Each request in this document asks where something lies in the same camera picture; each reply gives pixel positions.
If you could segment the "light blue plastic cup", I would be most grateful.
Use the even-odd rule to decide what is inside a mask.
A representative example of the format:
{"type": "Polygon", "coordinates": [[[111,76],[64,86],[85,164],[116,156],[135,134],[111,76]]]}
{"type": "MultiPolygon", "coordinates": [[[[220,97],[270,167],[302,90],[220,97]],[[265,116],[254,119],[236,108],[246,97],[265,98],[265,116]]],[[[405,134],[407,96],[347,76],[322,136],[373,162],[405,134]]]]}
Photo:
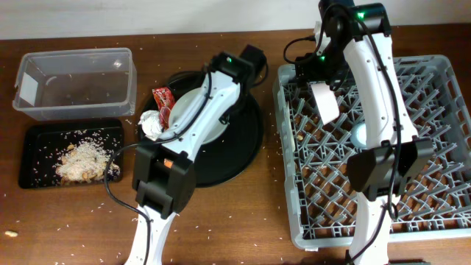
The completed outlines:
{"type": "Polygon", "coordinates": [[[356,124],[351,130],[350,141],[353,146],[359,149],[366,149],[366,125],[365,123],[356,124]]]}

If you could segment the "grey round plate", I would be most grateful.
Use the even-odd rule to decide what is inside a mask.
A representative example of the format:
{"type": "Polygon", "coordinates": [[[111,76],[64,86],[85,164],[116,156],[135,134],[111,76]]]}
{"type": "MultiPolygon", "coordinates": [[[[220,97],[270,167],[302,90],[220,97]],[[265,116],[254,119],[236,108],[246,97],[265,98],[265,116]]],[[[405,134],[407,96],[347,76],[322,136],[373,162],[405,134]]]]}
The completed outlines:
{"type": "MultiPolygon", "coordinates": [[[[174,123],[179,119],[179,117],[184,113],[187,106],[194,101],[194,98],[199,93],[200,88],[193,89],[183,96],[181,96],[175,103],[174,107],[171,109],[169,116],[169,125],[173,126],[174,123]]],[[[211,141],[216,140],[224,131],[227,129],[226,124],[222,124],[220,121],[213,126],[212,130],[209,132],[206,139],[203,141],[203,144],[209,144],[211,141]]]]}

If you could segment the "red snack wrapper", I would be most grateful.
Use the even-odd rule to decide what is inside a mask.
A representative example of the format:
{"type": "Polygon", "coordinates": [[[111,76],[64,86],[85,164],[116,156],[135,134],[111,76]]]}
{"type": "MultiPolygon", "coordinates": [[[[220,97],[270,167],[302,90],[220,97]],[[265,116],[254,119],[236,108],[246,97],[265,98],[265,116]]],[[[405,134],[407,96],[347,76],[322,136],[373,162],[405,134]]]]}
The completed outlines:
{"type": "Polygon", "coordinates": [[[169,116],[174,107],[175,100],[171,90],[167,87],[154,88],[152,94],[160,115],[160,123],[166,130],[169,128],[169,116]]]}

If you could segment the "white tissue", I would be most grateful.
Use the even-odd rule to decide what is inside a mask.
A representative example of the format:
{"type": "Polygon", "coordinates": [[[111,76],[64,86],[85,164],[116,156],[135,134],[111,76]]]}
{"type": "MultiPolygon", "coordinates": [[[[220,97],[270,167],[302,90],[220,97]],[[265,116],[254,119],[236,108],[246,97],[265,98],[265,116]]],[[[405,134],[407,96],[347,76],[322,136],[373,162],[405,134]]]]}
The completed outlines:
{"type": "Polygon", "coordinates": [[[156,141],[163,132],[163,123],[158,110],[144,111],[138,124],[141,125],[145,136],[152,141],[156,141]]]}

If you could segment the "rice and food waste pile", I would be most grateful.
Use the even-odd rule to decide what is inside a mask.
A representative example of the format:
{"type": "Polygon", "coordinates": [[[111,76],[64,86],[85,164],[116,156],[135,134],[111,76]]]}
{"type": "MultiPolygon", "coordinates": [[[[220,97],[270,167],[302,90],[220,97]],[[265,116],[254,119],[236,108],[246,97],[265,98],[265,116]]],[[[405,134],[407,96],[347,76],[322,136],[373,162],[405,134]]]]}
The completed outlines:
{"type": "Polygon", "coordinates": [[[60,156],[55,174],[61,183],[91,183],[105,178],[110,154],[94,142],[69,144],[60,156]]]}

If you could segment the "orange carrot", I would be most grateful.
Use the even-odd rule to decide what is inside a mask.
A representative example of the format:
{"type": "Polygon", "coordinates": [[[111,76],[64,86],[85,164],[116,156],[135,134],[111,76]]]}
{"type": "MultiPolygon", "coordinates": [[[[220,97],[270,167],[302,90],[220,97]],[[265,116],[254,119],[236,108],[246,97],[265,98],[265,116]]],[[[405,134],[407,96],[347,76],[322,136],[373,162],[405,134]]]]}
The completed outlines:
{"type": "Polygon", "coordinates": [[[173,162],[171,160],[165,159],[164,160],[164,166],[171,168],[173,165],[173,162]]]}

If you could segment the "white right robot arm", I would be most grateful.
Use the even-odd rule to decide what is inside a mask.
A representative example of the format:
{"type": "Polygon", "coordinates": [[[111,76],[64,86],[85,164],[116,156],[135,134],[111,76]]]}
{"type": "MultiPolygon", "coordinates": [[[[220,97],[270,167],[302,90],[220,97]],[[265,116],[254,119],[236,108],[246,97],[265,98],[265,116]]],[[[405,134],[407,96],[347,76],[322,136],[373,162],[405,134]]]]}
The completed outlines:
{"type": "Polygon", "coordinates": [[[321,27],[310,37],[313,52],[293,60],[296,79],[313,84],[323,123],[335,119],[334,98],[321,100],[340,70],[355,80],[366,127],[366,149],[347,160],[357,194],[357,214],[347,264],[388,264],[389,230],[397,204],[433,156],[432,141],[420,138],[406,110],[392,57],[392,28],[381,3],[319,3],[321,27]]]}

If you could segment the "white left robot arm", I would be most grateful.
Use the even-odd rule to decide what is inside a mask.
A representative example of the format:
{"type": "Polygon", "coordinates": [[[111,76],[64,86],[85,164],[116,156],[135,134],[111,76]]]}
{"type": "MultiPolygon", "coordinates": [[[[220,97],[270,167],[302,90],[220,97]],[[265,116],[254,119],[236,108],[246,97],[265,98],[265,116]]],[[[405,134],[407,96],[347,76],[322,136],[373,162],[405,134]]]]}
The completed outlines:
{"type": "Polygon", "coordinates": [[[222,116],[245,106],[266,63],[263,51],[251,45],[237,57],[216,55],[178,120],[156,140],[136,145],[132,187],[138,224],[127,264],[161,264],[171,223],[196,188],[194,161],[200,147],[222,116]]]}

